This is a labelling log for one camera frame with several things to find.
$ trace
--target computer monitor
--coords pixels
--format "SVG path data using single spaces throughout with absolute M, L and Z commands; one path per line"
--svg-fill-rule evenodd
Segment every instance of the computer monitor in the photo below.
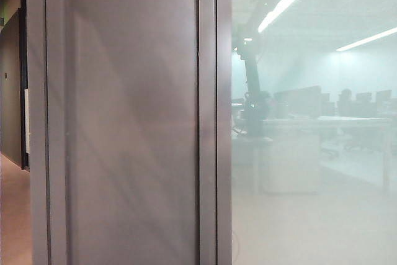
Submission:
M 371 92 L 357 93 L 355 95 L 355 100 L 357 102 L 370 102 L 372 100 L 372 93 Z
M 377 103 L 389 102 L 391 99 L 391 89 L 377 92 Z

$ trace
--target door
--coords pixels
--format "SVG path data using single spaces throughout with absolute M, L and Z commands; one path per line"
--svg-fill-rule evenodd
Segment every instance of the door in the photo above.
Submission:
M 28 0 L 28 16 L 29 3 L 40 1 Z M 208 33 L 199 30 L 198 0 L 42 5 L 46 89 L 39 94 L 37 80 L 30 78 L 30 99 L 31 105 L 40 96 L 48 100 L 47 115 L 32 116 L 48 127 L 48 135 L 40 135 L 47 143 L 47 167 L 38 166 L 32 176 L 35 187 L 38 175 L 47 177 L 46 222 L 38 216 L 43 197 L 33 198 L 33 220 L 47 223 L 47 262 L 198 264 L 201 241 L 206 258 L 215 258 L 215 148 L 199 158 L 201 140 L 215 139 L 215 106 L 199 107 L 205 90 L 215 102 L 215 47 L 205 63 L 198 58 L 199 36 L 215 43 L 215 26 Z M 214 5 L 207 11 L 214 24 Z M 28 30 L 37 29 L 28 24 Z M 33 60 L 38 49 L 31 43 Z M 199 89 L 201 63 L 213 78 Z M 32 169 L 43 161 L 38 150 L 44 152 L 36 125 Z M 212 133 L 201 137 L 208 125 Z M 211 160 L 205 164 L 212 171 L 202 173 L 205 160 Z M 208 213 L 200 214 L 199 206 Z

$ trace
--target glass partition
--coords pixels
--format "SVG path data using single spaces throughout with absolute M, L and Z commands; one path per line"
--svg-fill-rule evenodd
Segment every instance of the glass partition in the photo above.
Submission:
M 397 264 L 397 0 L 232 0 L 233 264 Z

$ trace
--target hallway floor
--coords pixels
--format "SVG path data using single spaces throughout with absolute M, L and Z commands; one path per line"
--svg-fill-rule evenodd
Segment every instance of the hallway floor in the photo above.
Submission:
M 31 265 L 29 173 L 1 156 L 1 265 Z

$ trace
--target frosted glass panel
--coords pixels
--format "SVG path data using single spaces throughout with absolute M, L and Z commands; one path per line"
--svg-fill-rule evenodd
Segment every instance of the frosted glass panel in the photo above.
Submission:
M 233 264 L 397 264 L 397 0 L 233 0 Z

